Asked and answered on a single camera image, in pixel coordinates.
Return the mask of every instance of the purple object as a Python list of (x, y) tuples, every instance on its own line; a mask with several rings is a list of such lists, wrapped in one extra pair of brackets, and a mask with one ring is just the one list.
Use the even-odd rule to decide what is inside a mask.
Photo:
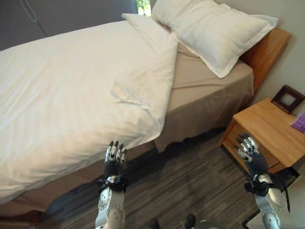
[(305, 115), (301, 114), (291, 126), (305, 134)]

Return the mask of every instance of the black shoe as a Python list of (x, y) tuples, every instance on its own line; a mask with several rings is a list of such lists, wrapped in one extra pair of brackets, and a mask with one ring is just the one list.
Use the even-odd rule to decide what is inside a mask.
[(191, 229), (196, 226), (196, 217), (193, 214), (189, 214), (185, 220), (185, 229)]
[(160, 229), (159, 223), (156, 219), (151, 219), (148, 223), (149, 229)]

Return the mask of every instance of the window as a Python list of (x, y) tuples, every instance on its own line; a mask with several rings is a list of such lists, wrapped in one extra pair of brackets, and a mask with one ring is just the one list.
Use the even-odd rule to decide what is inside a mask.
[(150, 0), (136, 0), (138, 7), (138, 14), (150, 17), (152, 14)]

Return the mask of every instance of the metal arm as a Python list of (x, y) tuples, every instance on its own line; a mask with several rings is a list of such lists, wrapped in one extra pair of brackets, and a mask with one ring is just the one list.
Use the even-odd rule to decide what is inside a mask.
[(117, 141), (110, 142), (104, 163), (104, 176), (99, 179), (99, 213), (95, 221), (96, 229), (122, 229), (125, 223), (123, 209), (127, 180), (122, 177), (127, 150)]
[(245, 161), (252, 173), (252, 179), (245, 184), (248, 192), (255, 194), (256, 204), (262, 215), (263, 224), (267, 229), (292, 229), (295, 223), (289, 213), (288, 201), (280, 191), (279, 184), (275, 183), (269, 173), (268, 163), (259, 153), (259, 146), (248, 134), (242, 134), (237, 142), (238, 155)]

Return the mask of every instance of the white bedding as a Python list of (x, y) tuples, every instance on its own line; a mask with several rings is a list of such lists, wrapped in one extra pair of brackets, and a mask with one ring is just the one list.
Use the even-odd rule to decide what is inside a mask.
[(161, 133), (177, 42), (125, 17), (0, 52), (0, 203)]

